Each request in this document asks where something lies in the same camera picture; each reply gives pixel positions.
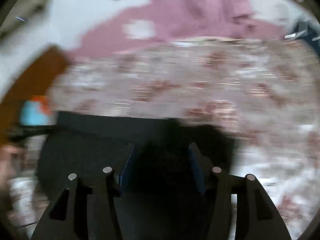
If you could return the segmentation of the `person's left hand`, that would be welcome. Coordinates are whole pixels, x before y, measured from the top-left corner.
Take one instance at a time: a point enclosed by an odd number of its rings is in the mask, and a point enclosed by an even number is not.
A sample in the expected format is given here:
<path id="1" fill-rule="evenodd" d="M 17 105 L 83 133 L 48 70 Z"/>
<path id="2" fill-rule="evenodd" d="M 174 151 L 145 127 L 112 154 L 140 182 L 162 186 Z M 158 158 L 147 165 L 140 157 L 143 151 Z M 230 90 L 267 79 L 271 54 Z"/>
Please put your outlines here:
<path id="1" fill-rule="evenodd" d="M 12 145 L 3 145 L 1 147 L 1 206 L 10 206 L 8 180 L 16 173 L 12 164 L 13 157 L 23 159 L 24 149 Z"/>

